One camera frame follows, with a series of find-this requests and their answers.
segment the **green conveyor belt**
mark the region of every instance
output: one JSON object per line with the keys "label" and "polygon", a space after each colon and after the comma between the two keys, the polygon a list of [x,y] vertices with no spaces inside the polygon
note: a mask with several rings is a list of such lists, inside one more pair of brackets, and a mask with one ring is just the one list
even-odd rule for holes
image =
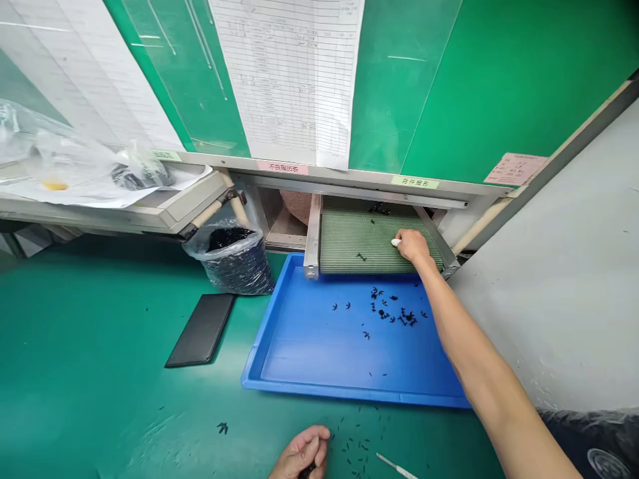
{"label": "green conveyor belt", "polygon": [[439,271],[443,260],[412,206],[386,204],[390,214],[368,212],[375,202],[325,196],[321,213],[319,269],[323,274],[413,273],[391,240],[401,228],[420,231]]}

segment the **workbench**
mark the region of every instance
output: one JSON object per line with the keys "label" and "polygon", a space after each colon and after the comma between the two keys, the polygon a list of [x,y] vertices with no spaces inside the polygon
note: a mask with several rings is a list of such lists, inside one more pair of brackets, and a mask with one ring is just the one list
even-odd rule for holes
{"label": "workbench", "polygon": [[[274,275],[285,258],[269,253]],[[503,477],[471,411],[244,390],[268,296],[237,298],[211,364],[165,369],[212,292],[178,244],[148,237],[85,235],[0,273],[0,476],[265,478],[295,434],[323,423],[336,433],[329,479],[353,477],[365,439],[364,477],[400,477],[375,452],[420,479]]]}

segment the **pink label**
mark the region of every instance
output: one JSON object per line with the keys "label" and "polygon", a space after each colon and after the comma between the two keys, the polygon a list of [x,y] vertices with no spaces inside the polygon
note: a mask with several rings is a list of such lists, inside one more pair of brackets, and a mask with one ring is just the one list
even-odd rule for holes
{"label": "pink label", "polygon": [[308,165],[297,163],[265,162],[258,160],[258,169],[262,171],[308,175]]}
{"label": "pink label", "polygon": [[506,153],[484,183],[522,186],[548,160],[546,156]]}

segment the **printed form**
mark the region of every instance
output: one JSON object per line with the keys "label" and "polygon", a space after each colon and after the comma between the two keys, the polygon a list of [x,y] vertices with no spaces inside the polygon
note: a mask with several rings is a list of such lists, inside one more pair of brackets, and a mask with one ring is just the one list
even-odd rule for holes
{"label": "printed form", "polygon": [[102,0],[0,0],[0,49],[80,133],[184,151]]}
{"label": "printed form", "polygon": [[364,0],[209,0],[254,158],[348,169]]}

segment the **human arm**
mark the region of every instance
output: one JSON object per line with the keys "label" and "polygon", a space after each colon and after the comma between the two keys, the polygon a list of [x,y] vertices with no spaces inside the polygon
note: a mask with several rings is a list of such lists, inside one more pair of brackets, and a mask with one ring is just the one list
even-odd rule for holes
{"label": "human arm", "polygon": [[437,271],[421,233],[399,230],[398,250],[428,294],[444,351],[481,420],[507,477],[578,478],[508,363]]}
{"label": "human arm", "polygon": [[286,446],[268,479],[298,479],[300,472],[315,462],[308,479],[322,479],[326,473],[326,456],[331,432],[326,426],[303,430]]}

